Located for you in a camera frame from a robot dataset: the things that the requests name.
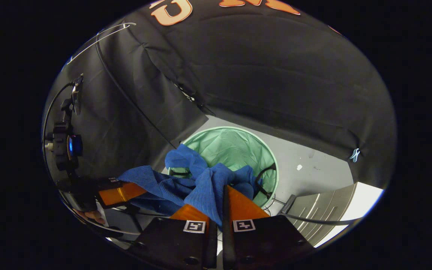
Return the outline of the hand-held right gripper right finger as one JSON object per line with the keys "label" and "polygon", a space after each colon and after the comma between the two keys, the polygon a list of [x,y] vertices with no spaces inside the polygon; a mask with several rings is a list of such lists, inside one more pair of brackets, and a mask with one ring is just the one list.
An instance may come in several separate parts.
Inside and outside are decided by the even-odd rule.
{"label": "hand-held right gripper right finger", "polygon": [[287,270],[314,253],[287,217],[268,215],[231,186],[223,193],[222,239],[225,270]]}

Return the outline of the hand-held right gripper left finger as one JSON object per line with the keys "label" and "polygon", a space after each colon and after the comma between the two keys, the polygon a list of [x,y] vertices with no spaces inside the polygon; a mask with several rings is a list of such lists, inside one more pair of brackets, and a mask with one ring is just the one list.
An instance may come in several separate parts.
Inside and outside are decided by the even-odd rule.
{"label": "hand-held right gripper left finger", "polygon": [[163,270],[209,270],[217,267],[217,225],[185,204],[168,218],[155,217],[128,252]]}

